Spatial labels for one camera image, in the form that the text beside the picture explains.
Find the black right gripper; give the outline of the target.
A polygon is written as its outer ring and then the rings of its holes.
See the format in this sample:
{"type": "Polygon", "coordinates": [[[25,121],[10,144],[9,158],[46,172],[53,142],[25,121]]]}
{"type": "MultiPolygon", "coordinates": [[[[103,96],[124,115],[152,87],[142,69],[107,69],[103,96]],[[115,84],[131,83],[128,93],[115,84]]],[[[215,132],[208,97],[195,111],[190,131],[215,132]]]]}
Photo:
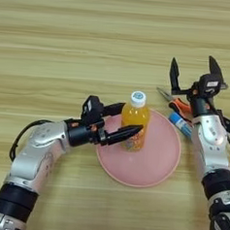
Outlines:
{"type": "MultiPolygon", "coordinates": [[[[213,56],[209,56],[209,68],[212,74],[222,76],[220,67],[213,56]]],[[[188,89],[181,89],[178,81],[180,75],[177,60],[171,61],[170,67],[170,81],[171,81],[171,92],[173,95],[185,95],[188,100],[186,105],[180,98],[170,103],[170,107],[178,114],[184,116],[199,116],[208,115],[212,112],[210,107],[210,101],[216,96],[216,94],[222,89],[227,89],[228,85],[226,82],[208,82],[202,83],[200,81],[194,82],[193,85],[188,89]]]]}

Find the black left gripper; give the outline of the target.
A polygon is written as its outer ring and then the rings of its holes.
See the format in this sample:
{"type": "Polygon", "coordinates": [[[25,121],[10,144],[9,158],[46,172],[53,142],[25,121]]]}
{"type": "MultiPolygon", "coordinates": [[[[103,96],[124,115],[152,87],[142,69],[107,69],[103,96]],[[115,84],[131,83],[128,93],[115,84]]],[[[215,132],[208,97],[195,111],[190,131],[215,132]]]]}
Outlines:
{"type": "MultiPolygon", "coordinates": [[[[120,115],[123,106],[123,103],[114,103],[105,106],[103,116],[120,115]]],[[[115,132],[108,133],[105,131],[105,122],[103,119],[87,122],[83,119],[69,118],[66,120],[66,124],[68,142],[72,148],[84,144],[115,145],[132,138],[144,128],[142,124],[127,125],[118,128],[115,132]]]]}

